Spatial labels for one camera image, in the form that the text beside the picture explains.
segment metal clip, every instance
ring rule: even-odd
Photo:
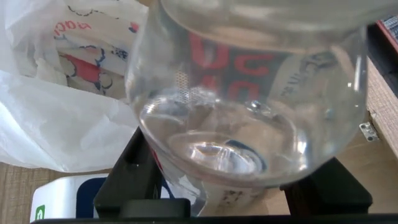
[[[370,122],[360,124],[359,128],[368,142],[379,140],[379,136]]]

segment green label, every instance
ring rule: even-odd
[[[41,206],[37,207],[35,220],[44,219],[44,211],[45,211],[45,205],[41,205]]]

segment plastic bag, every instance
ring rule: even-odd
[[[0,162],[111,168],[137,128],[123,76],[147,8],[134,0],[1,4]]]

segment wooden floor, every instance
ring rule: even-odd
[[[368,143],[358,133],[338,158],[372,194],[371,213],[398,213],[398,163],[383,140]],[[34,190],[66,175],[0,164],[0,223],[28,223]],[[245,214],[289,214],[284,193],[270,191]]]

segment clear glass vase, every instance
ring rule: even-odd
[[[396,1],[161,0],[127,95],[193,215],[241,208],[349,143],[366,109],[366,29]]]

